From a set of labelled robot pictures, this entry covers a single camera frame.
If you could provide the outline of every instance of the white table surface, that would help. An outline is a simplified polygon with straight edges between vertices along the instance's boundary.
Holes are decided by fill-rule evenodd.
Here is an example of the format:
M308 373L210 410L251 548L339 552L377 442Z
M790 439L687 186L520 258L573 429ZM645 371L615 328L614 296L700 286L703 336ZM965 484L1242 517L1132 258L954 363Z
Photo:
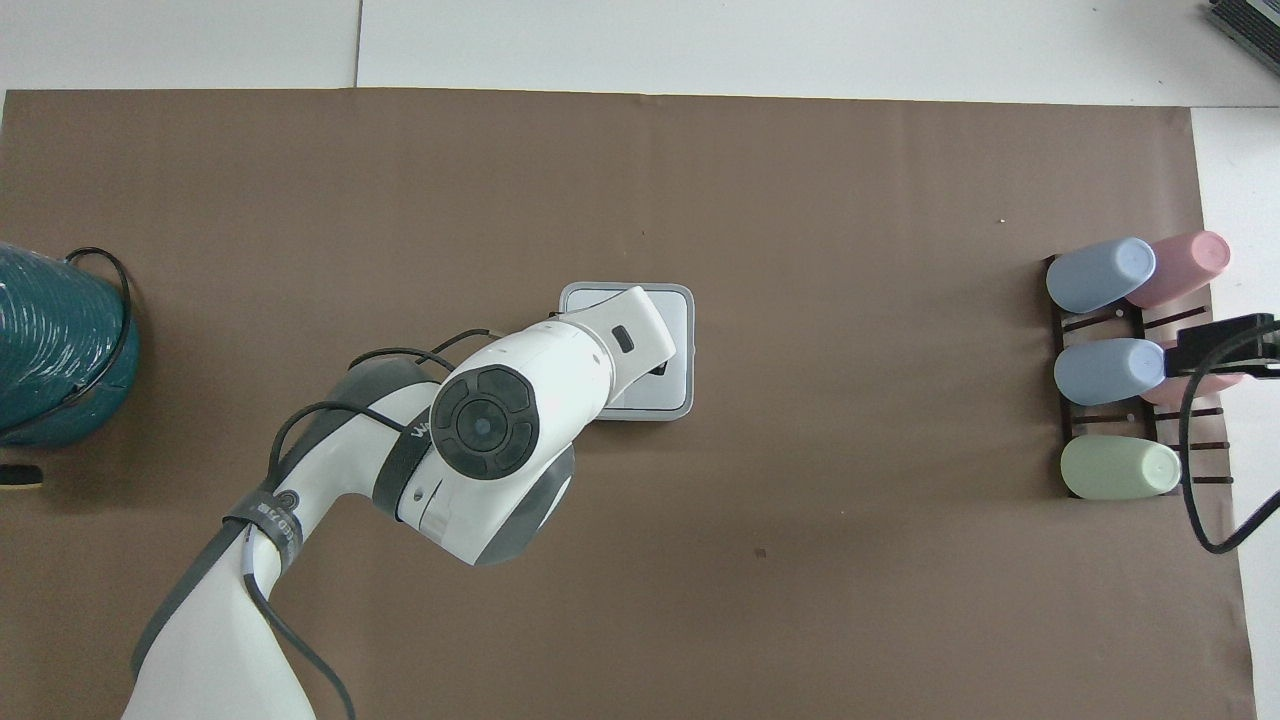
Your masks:
M1188 105L1220 316L1280 314L1280 77L1194 0L0 0L0 88L420 86ZM1280 383L1224 393L1236 516L1276 488ZM1240 551L1280 720L1280 520Z

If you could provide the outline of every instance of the velcro strap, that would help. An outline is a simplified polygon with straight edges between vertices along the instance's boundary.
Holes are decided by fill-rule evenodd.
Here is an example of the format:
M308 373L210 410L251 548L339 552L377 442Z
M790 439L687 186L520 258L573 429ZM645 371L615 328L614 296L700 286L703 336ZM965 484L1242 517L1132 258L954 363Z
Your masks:
M223 515L224 523L230 519L252 523L271 539L275 548L280 551L282 574L289 569L293 559L302 550L302 524L283 505L280 497L266 491L256 489L242 497L227 515Z

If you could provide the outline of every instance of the plastic container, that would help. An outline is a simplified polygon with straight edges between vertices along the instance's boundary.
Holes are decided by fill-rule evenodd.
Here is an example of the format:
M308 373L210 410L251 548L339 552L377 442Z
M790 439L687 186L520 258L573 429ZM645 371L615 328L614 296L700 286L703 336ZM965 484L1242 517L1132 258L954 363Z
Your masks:
M1073 345L1053 363L1053 382L1076 405L1133 397L1165 379L1165 351L1149 340L1119 337Z
M1176 340L1166 340L1160 343L1160 347L1165 350L1172 350L1178 347ZM1240 380L1249 377L1245 373L1230 373L1224 375L1204 375L1204 379L1196 386L1196 397L1203 397L1215 392L1221 392L1231 386L1239 384ZM1161 405L1165 407L1178 407L1183 404L1183 393L1187 392L1187 383L1190 378L1176 377L1167 378L1158 386L1142 393L1142 398L1152 405Z
M1156 272L1126 299L1138 307L1155 307L1199 290L1231 264L1231 246L1222 236L1189 232L1152 243Z
M1069 313L1092 313L1138 290L1156 272L1156 254L1137 237L1082 247L1053 260L1046 286Z
M1066 445L1062 480L1084 500L1138 500L1178 486L1181 464L1172 448L1149 439L1080 436Z

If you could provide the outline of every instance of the teal bucket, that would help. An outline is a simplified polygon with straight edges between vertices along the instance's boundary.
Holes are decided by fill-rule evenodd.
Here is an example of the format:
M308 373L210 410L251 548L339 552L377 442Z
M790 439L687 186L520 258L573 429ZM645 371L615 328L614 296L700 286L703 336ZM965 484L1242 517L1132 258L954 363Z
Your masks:
M102 372L123 322L122 296L106 281L0 242L0 446L69 445L115 413L138 369L132 320L106 374L64 401Z

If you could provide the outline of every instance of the black cup rack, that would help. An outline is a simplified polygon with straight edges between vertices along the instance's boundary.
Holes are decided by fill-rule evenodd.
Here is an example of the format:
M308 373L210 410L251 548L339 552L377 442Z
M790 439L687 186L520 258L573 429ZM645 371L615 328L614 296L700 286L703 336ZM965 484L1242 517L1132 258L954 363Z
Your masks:
M1048 272L1050 264L1056 259L1057 255L1052 255L1044 259L1044 270ZM1050 306L1050 327L1053 334L1053 357L1062 352L1066 347L1066 340L1071 333L1083 331L1085 328L1093 328L1096 325L1102 325L1107 323L1111 328L1124 328L1123 334L1115 334L1111 337L1132 337L1138 340L1147 338L1147 331L1155 329L1162 325L1185 320L1189 318L1196 318L1198 315L1207 315L1207 306L1192 307L1189 310L1183 310L1166 315L1155 320L1147 320L1143 315L1142 307L1129 302L1125 299L1120 299L1111 305L1100 307L1092 313L1068 313L1053 302L1052 297L1048 297ZM1178 421L1178 413L1156 413L1156 407L1140 397L1130 397L1120 402L1115 402L1107 406L1106 413L1098 413L1093 409L1085 407L1083 405L1076 405L1068 400L1061 392L1057 393L1059 404L1059 423L1061 424L1062 432L1062 447L1065 448L1069 442L1071 442L1080 429L1084 427L1100 427L1100 425L1125 425L1126 430L1132 430L1133 423L1139 423L1140 434L1134 436L1132 432L1125 432L1123 434L1130 437L1142 437L1149 439L1151 442L1160 442L1158 423L1162 421ZM1204 418L1221 415L1222 407L1199 407L1192 410L1193 418ZM1180 450L1178 445L1170 445L1174 451ZM1228 450L1230 448L1229 442L1193 442L1190 446L1192 451L1204 451L1204 450ZM1202 484L1230 484L1233 478L1230 475L1201 475L1192 478L1194 483ZM1166 495L1181 495L1181 488L1175 487Z

